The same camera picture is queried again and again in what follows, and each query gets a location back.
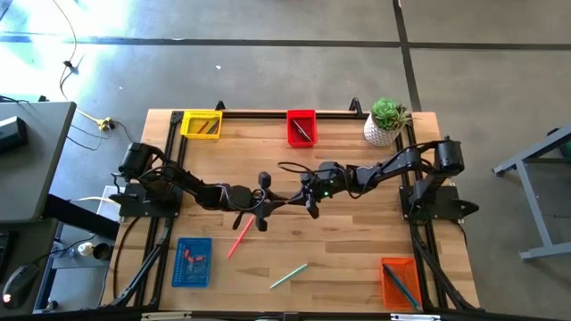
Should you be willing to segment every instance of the gray metal frame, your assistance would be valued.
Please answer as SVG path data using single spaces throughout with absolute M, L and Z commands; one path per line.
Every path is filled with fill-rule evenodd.
M 492 169 L 496 176 L 501 177 L 506 172 L 516 169 L 519 173 L 522 185 L 525 190 L 525 197 L 529 202 L 529 206 L 534 215 L 535 224 L 542 238 L 543 246 L 520 252 L 519 255 L 524 262 L 532 259 L 544 258 L 552 255 L 571 253 L 571 242 L 553 244 L 550 234 L 543 221 L 542 210 L 537 198 L 539 197 L 534 190 L 532 182 L 528 175 L 527 162 L 550 161 L 551 159 L 538 159 L 547 152 L 551 152 L 555 148 L 571 140 L 571 124 L 559 129 L 558 131 L 547 136 L 542 142 L 534 144 L 525 151 L 516 156 L 502 162 L 499 166 Z

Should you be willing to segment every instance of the yellow bin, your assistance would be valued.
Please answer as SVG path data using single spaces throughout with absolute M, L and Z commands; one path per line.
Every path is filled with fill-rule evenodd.
M 188 139 L 219 139 L 222 111 L 185 111 L 180 134 Z

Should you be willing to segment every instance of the potted succulent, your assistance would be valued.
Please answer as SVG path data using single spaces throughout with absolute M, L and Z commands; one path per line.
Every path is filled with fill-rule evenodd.
M 371 107 L 365 123 L 365 139 L 374 146 L 388 146 L 407 123 L 406 107 L 394 99 L 381 97 Z

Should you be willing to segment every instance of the plastic bin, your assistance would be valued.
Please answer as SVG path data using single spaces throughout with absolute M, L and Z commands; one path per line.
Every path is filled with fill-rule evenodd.
M 385 272 L 383 264 L 386 264 L 391 268 L 399 279 L 401 279 L 402 283 L 406 286 L 412 296 L 422 304 L 422 300 L 420 299 L 417 264 L 414 258 L 381 258 L 380 265 L 381 281 L 383 284 L 383 303 L 385 304 L 385 308 L 389 310 L 414 311 L 414 308 L 412 308 L 399 287 Z
M 311 139 L 306 141 L 299 133 L 294 120 L 300 125 L 305 134 Z M 318 142 L 318 122 L 314 110 L 287 111 L 287 142 L 292 147 L 312 147 Z
M 219 139 L 221 128 L 222 111 L 185 111 L 180 134 L 188 139 Z

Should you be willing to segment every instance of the desk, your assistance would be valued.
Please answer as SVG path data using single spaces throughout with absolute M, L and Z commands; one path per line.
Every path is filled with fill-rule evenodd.
M 171 113 L 149 111 L 143 143 L 164 149 Z M 419 142 L 440 138 L 434 113 L 417 112 L 412 117 Z M 367 143 L 364 122 L 319 119 L 319 142 L 310 149 L 293 149 L 286 141 L 284 119 L 224 119 L 219 141 L 188 141 L 183 167 L 205 182 L 250 187 L 258 185 L 258 173 L 265 170 L 272 176 L 272 191 L 289 196 L 299 190 L 300 178 L 278 169 L 278 161 L 297 161 L 313 169 L 327 160 L 372 165 L 396 152 L 394 146 L 377 148 Z M 170 240 L 160 310 L 386 312 L 380 259 L 412 256 L 409 225 L 401 218 L 400 185 L 396 177 L 357 201 L 345 193 L 325 199 L 316 220 L 303 207 L 276 210 L 267 219 L 268 232 L 251 229 L 231 260 L 227 254 L 239 234 L 231 228 L 236 214 L 203 210 L 192 196 L 185 195 Z M 140 267 L 149 221 L 141 218 L 125 241 L 118 268 L 119 290 Z M 117 240 L 127 225 L 121 224 Z M 434 231 L 443 270 L 464 297 L 478 305 L 462 233 L 447 221 L 435 221 Z M 203 236 L 212 238 L 209 287 L 172 288 L 177 239 Z M 269 290 L 272 283 L 303 263 L 310 266 L 290 282 Z M 154 273 L 153 269 L 149 274 L 147 299 Z M 433 280 L 429 270 L 427 276 Z M 109 273 L 103 304 L 112 300 L 112 281 Z

